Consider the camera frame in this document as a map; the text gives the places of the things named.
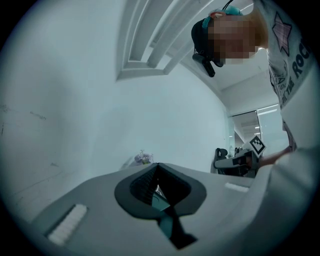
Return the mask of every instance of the white t-shirt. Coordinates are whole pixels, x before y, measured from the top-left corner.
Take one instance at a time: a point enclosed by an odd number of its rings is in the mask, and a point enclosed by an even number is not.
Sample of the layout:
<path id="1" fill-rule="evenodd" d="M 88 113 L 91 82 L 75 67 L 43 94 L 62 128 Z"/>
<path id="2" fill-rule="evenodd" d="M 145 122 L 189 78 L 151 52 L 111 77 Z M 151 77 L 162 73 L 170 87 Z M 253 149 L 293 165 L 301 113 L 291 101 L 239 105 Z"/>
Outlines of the white t-shirt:
<path id="1" fill-rule="evenodd" d="M 317 65 L 317 60 L 297 25 L 276 3 L 254 0 L 254 5 L 267 25 L 270 82 L 282 109 L 295 95 L 312 65 Z M 290 147 L 296 150 L 294 138 L 284 121 L 283 129 L 288 133 Z"/>

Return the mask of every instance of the star graphic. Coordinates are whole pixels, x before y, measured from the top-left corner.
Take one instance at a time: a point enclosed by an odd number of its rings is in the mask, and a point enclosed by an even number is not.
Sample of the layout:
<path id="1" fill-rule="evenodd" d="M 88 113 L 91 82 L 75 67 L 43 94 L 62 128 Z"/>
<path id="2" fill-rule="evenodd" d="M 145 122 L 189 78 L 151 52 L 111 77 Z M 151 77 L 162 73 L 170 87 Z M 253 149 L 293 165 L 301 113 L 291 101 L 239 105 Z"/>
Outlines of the star graphic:
<path id="1" fill-rule="evenodd" d="M 289 42 L 288 38 L 291 32 L 292 26 L 290 24 L 284 23 L 280 18 L 279 13 L 275 14 L 274 26 L 272 31 L 275 34 L 275 37 L 278 41 L 280 52 L 283 49 L 289 57 Z"/>

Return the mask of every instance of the ceiling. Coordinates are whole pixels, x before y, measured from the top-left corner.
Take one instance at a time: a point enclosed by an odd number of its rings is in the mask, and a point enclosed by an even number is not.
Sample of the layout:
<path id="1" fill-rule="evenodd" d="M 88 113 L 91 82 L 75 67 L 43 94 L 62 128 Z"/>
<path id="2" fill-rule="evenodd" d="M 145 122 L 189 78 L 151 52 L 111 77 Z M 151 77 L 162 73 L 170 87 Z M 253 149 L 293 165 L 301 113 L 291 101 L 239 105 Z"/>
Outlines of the ceiling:
<path id="1" fill-rule="evenodd" d="M 226 0 L 214 0 L 206 8 L 204 8 L 180 33 L 178 38 L 168 50 L 167 54 L 171 57 L 174 56 L 175 53 L 188 40 L 191 39 L 191 30 L 193 25 L 199 20 L 205 18 L 210 11 L 222 8 L 226 3 Z M 231 4 L 241 9 L 244 15 L 249 14 L 253 10 L 252 0 L 234 0 Z M 260 49 L 252 58 L 246 59 L 242 63 L 227 63 L 223 67 L 216 67 L 214 64 L 212 64 L 215 70 L 215 76 L 210 78 L 198 68 L 198 66 L 192 60 L 192 55 L 193 51 L 190 51 L 181 61 L 181 64 L 192 70 L 192 72 L 195 73 L 209 87 L 214 87 L 215 93 L 221 93 L 223 89 L 254 77 L 259 73 L 265 72 L 269 67 L 267 51 L 265 49 Z"/>

